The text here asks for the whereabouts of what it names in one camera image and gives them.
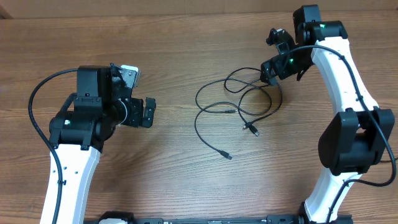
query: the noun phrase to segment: wood surface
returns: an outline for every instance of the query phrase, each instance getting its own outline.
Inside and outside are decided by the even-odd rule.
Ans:
[[[343,21],[363,82],[379,105],[397,116],[397,12],[325,12],[322,18]],[[152,128],[122,126],[106,141],[90,187],[87,218],[107,210],[131,211],[139,218],[295,213],[322,169],[317,143],[333,117],[316,67],[300,82],[290,77],[280,83],[284,104],[258,122],[258,138],[242,130],[237,114],[200,116],[199,132],[230,152],[232,161],[206,147],[193,128],[197,90],[274,56],[276,49],[265,43],[273,27],[293,34],[292,14],[1,20],[0,223],[38,223],[41,216],[50,158],[27,114],[34,87],[60,70],[110,62],[138,66],[142,76],[133,97],[155,98],[157,109]],[[236,77],[250,81],[259,74]],[[34,116],[47,135],[49,121],[74,91],[75,74],[57,77],[39,90]],[[275,107],[278,92],[267,91]],[[209,105],[238,102],[239,97],[219,84],[205,90],[199,101]],[[250,111],[267,105],[258,92],[243,102]],[[398,156],[396,128],[389,142]],[[363,179],[383,182],[390,173],[390,165],[381,164]],[[352,214],[356,223],[397,223],[397,209],[397,182],[384,188],[355,184],[340,214]]]
[[[318,4],[322,11],[398,8],[396,0],[0,0],[4,17],[15,19],[293,12],[309,4]]]

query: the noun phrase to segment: power cord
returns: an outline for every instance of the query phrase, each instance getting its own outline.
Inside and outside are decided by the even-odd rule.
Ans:
[[[256,86],[254,83],[260,81],[260,79],[253,80],[253,81],[251,81],[251,82],[245,82],[245,81],[242,81],[242,80],[238,80],[238,79],[235,79],[235,78],[231,78],[232,75],[234,75],[236,72],[241,71],[241,70],[255,70],[255,71],[257,71],[257,72],[261,72],[261,70],[260,70],[260,69],[257,69],[257,68],[251,68],[251,67],[239,68],[239,69],[237,69],[237,70],[231,72],[231,73],[230,73],[226,78],[224,78],[224,79],[216,80],[216,81],[213,81],[213,82],[211,82],[211,83],[207,83],[206,85],[202,86],[202,87],[198,90],[198,92],[197,92],[197,94],[196,94],[196,97],[195,97],[195,103],[196,103],[197,106],[199,107],[200,111],[199,111],[199,113],[197,114],[197,116],[195,117],[195,121],[194,121],[193,126],[194,126],[194,128],[195,128],[195,131],[196,131],[196,133],[197,133],[199,139],[200,139],[203,143],[205,143],[208,147],[214,149],[216,152],[220,153],[223,157],[225,157],[225,158],[227,158],[227,159],[232,159],[232,156],[231,156],[228,152],[225,152],[225,151],[222,151],[222,150],[219,150],[219,149],[213,147],[212,145],[210,145],[209,143],[207,143],[207,142],[200,136],[200,134],[199,134],[199,132],[198,132],[198,129],[197,129],[197,119],[198,119],[199,115],[200,115],[202,112],[207,112],[207,113],[236,113],[236,112],[238,112],[239,116],[241,117],[241,119],[242,119],[243,122],[244,122],[243,128],[244,128],[244,129],[249,129],[254,135],[258,136],[258,135],[259,135],[259,132],[258,132],[258,130],[256,129],[256,127],[253,126],[253,124],[254,124],[255,122],[258,122],[258,121],[260,121],[260,120],[262,120],[262,119],[264,119],[264,118],[267,118],[267,117],[269,117],[270,115],[276,113],[276,111],[278,111],[279,108],[282,106],[282,98],[283,98],[283,96],[282,96],[282,89],[281,89],[280,85],[278,84],[278,88],[279,88],[279,92],[280,92],[280,102],[279,102],[279,105],[278,105],[278,107],[277,107],[274,111],[270,112],[269,114],[266,114],[266,113],[271,109],[271,106],[272,106],[272,98],[271,98],[271,96],[268,94],[268,92],[266,92],[263,88],[264,88],[264,87],[267,87],[267,86],[269,86],[269,85]],[[241,89],[238,90],[238,91],[232,91],[232,90],[230,90],[230,89],[226,86],[226,82],[227,82],[227,81],[240,82],[240,83],[246,84],[246,86],[244,86],[243,88],[241,88]],[[199,103],[198,103],[198,95],[199,95],[199,93],[200,93],[200,92],[202,91],[202,89],[204,89],[205,87],[210,86],[210,85],[215,84],[215,83],[219,83],[219,82],[224,82],[224,88],[225,88],[225,90],[227,90],[227,91],[230,92],[230,93],[240,93],[241,91],[243,91],[244,89],[246,89],[246,88],[249,87],[249,86],[251,86],[252,88],[246,90],[246,91],[243,93],[243,95],[241,96],[241,99],[240,99],[240,101],[239,101],[238,104],[235,104],[235,103],[232,103],[232,102],[228,102],[228,101],[222,101],[222,102],[213,103],[213,104],[211,104],[211,105],[208,105],[208,106],[202,108],[202,107],[199,105]],[[250,112],[248,112],[248,111],[242,109],[242,107],[241,107],[241,103],[242,103],[242,100],[243,100],[244,96],[245,96],[247,93],[249,93],[250,91],[253,91],[253,90],[261,90],[261,91],[263,92],[263,94],[265,94],[265,95],[268,97],[268,99],[269,99],[269,106],[268,106],[268,108],[265,109],[265,110],[264,110],[263,112],[261,112],[261,113],[250,113]],[[230,106],[235,107],[236,110],[223,110],[223,111],[210,111],[210,110],[208,110],[209,108],[212,108],[212,107],[218,106],[218,105],[230,105]],[[247,115],[250,115],[250,116],[261,116],[261,117],[260,117],[260,118],[257,118],[257,119],[254,119],[253,121],[247,121],[246,119],[244,119],[242,113],[247,114]]]
[[[333,200],[333,203],[332,203],[331,207],[329,208],[328,216],[326,218],[326,223],[330,223],[330,217],[331,217],[331,214],[333,213],[333,209],[335,208],[338,199],[340,198],[341,194],[343,193],[344,188],[347,187],[349,183],[358,182],[358,183],[362,183],[362,184],[366,184],[366,185],[370,185],[370,186],[375,186],[375,187],[385,187],[385,186],[391,184],[394,181],[394,179],[395,179],[395,177],[397,175],[397,167],[396,167],[396,160],[397,159],[394,158],[394,153],[392,152],[392,149],[391,149],[386,137],[384,136],[383,132],[381,131],[381,128],[380,128],[379,124],[374,119],[374,117],[373,117],[372,113],[369,111],[368,107],[365,105],[365,102],[363,101],[363,96],[361,95],[361,92],[359,91],[359,88],[358,88],[358,84],[356,83],[354,72],[353,72],[351,66],[349,65],[347,59],[345,59],[344,55],[341,55],[339,52],[337,52],[337,51],[335,51],[335,50],[333,50],[333,49],[331,49],[329,47],[325,47],[325,46],[321,46],[321,45],[306,45],[306,46],[297,47],[296,49],[288,51],[286,54],[291,54],[291,53],[296,52],[298,50],[315,49],[315,48],[327,50],[327,51],[337,55],[339,57],[339,59],[342,60],[344,62],[344,64],[346,65],[346,67],[348,69],[348,72],[349,72],[349,75],[350,75],[350,77],[352,79],[352,82],[353,82],[353,85],[354,85],[354,89],[355,89],[356,95],[358,97],[358,101],[361,103],[361,106],[363,107],[365,112],[367,112],[367,114],[369,115],[373,125],[376,127],[378,133],[380,134],[380,137],[382,138],[384,144],[386,145],[387,152],[388,152],[388,155],[389,155],[391,161],[384,161],[384,162],[391,162],[391,166],[392,166],[392,172],[391,172],[390,179],[387,180],[384,183],[374,183],[374,182],[370,182],[370,181],[367,181],[367,180],[360,180],[360,179],[351,179],[351,180],[344,181],[344,183],[340,187],[335,199]]]
[[[61,72],[57,72],[49,77],[47,77],[45,80],[41,81],[36,88],[33,90],[32,94],[30,95],[29,98],[29,103],[27,106],[27,110],[29,113],[29,118],[30,121],[33,124],[33,127],[36,129],[37,133],[39,134],[39,136],[43,139],[44,143],[47,145],[47,147],[50,149],[51,154],[54,157],[54,161],[55,164],[57,165],[57,172],[58,172],[58,193],[57,193],[57,202],[55,204],[55,211],[54,211],[54,216],[52,219],[52,223],[56,224],[57,223],[57,219],[58,219],[58,214],[60,211],[60,204],[61,204],[61,197],[62,197],[62,185],[63,185],[63,179],[62,179],[62,168],[61,168],[61,162],[60,159],[57,156],[57,153],[55,152],[55,149],[51,146],[50,141],[45,137],[44,133],[42,132],[42,130],[39,128],[39,125],[37,125],[35,118],[33,117],[33,111],[32,111],[32,104],[33,104],[33,98],[35,97],[37,91],[40,89],[40,87],[42,87],[42,85],[44,85],[44,83],[48,82],[49,80],[51,80],[54,77],[57,77],[59,75],[65,74],[65,73],[69,73],[69,72],[76,72],[78,69],[77,68],[73,68],[73,69],[68,69],[68,70],[64,70]]]

